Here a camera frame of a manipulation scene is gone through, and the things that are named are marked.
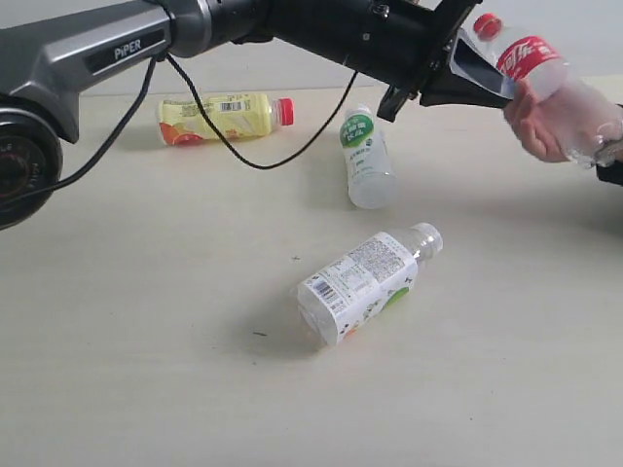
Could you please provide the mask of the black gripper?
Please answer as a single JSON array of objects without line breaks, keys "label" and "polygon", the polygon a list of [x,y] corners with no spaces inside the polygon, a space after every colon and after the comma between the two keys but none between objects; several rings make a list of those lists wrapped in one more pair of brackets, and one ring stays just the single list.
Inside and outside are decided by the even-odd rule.
[{"label": "black gripper", "polygon": [[430,10],[410,1],[344,1],[341,27],[348,42],[344,66],[412,92],[458,32],[450,52],[450,69],[427,82],[420,105],[502,109],[513,99],[515,83],[459,29],[478,4],[447,0]]}]

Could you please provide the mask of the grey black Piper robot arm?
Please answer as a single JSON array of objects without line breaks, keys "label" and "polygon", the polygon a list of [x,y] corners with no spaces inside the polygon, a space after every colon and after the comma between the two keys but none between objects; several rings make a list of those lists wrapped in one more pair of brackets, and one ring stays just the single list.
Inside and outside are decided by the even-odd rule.
[{"label": "grey black Piper robot arm", "polygon": [[1,32],[1,225],[65,187],[63,142],[79,138],[79,96],[138,63],[279,39],[387,84],[378,114],[410,99],[501,108],[514,85],[463,30],[471,1],[127,1]]}]

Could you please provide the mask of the dark sleeved forearm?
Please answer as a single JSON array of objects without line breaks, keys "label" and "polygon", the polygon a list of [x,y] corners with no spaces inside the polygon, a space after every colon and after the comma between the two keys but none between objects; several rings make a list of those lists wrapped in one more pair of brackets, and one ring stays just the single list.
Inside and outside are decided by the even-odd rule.
[{"label": "dark sleeved forearm", "polygon": [[622,105],[617,104],[614,120],[603,124],[596,137],[594,161],[600,181],[622,185]]}]

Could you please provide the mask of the open person hand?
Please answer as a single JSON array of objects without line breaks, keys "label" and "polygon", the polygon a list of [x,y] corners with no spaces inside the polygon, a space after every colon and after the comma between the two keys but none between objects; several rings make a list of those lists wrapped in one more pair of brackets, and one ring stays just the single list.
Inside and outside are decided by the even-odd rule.
[{"label": "open person hand", "polygon": [[524,150],[547,163],[596,163],[606,143],[622,138],[622,108],[583,83],[540,101],[530,83],[519,80],[503,116]]}]

